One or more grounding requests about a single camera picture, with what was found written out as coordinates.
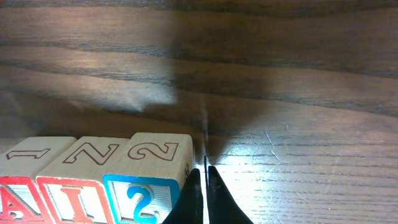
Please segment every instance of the red letter a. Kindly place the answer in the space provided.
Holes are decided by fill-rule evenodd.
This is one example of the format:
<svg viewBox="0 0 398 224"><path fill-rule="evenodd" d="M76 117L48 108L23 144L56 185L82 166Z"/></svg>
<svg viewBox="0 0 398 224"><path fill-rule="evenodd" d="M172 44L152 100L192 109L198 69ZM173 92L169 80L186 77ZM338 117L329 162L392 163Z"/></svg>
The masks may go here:
<svg viewBox="0 0 398 224"><path fill-rule="evenodd" d="M4 187L0 187L1 203L2 203L2 214L0 220L13 220L15 217L11 215L11 212L22 212L22 220L24 221L41 221L41 217L34 215L32 211L15 198L10 192Z"/></svg>

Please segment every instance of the wooden block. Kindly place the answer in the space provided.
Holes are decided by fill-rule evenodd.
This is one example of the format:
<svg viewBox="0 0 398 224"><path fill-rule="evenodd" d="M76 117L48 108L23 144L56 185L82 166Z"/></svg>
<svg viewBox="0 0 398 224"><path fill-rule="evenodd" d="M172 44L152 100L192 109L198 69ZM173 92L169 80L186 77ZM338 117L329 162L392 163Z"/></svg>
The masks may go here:
<svg viewBox="0 0 398 224"><path fill-rule="evenodd" d="M82 137L38 174L55 223L113 223L103 175L127 142Z"/></svg>
<svg viewBox="0 0 398 224"><path fill-rule="evenodd" d="M104 176L116 223L162 223L193 167L187 134L137 133Z"/></svg>
<svg viewBox="0 0 398 224"><path fill-rule="evenodd" d="M73 137L31 137L0 156L0 223L53 223L35 178L75 141Z"/></svg>

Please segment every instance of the wood grain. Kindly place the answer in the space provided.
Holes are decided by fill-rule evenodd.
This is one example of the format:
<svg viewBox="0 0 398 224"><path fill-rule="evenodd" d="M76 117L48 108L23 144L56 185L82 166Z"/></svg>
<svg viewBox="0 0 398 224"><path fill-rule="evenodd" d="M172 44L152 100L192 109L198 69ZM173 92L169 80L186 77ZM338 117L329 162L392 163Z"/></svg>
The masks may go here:
<svg viewBox="0 0 398 224"><path fill-rule="evenodd" d="M0 136L191 134L255 223L397 223L398 6L0 2Z"/></svg>

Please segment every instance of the blue number 2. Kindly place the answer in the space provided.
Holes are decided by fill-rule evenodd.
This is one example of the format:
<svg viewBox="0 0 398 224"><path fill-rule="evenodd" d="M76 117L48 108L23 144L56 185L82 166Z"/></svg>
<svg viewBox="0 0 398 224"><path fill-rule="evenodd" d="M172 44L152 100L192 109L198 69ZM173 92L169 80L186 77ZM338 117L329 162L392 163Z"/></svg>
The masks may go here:
<svg viewBox="0 0 398 224"><path fill-rule="evenodd" d="M127 196L129 199L132 199L135 194L142 194L142 200L137 204L136 209L134 210L134 220L139 223L148 223L148 224L156 224L157 218L154 215L151 218L148 217L140 217L141 210L150 204L152 201L151 193L142 186L132 186L127 189Z"/></svg>

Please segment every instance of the letter block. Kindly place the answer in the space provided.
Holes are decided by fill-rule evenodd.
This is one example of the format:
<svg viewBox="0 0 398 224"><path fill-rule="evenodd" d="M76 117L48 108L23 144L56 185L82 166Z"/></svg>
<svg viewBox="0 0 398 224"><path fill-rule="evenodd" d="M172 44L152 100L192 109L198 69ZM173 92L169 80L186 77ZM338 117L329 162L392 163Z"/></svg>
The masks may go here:
<svg viewBox="0 0 398 224"><path fill-rule="evenodd" d="M193 168L187 134L137 133L104 175L116 223L162 223Z"/></svg>
<svg viewBox="0 0 398 224"><path fill-rule="evenodd" d="M31 137L0 156L0 223L53 223L35 184L36 174L75 141Z"/></svg>
<svg viewBox="0 0 398 224"><path fill-rule="evenodd" d="M55 223L114 223L103 176L127 142L82 137L38 174Z"/></svg>

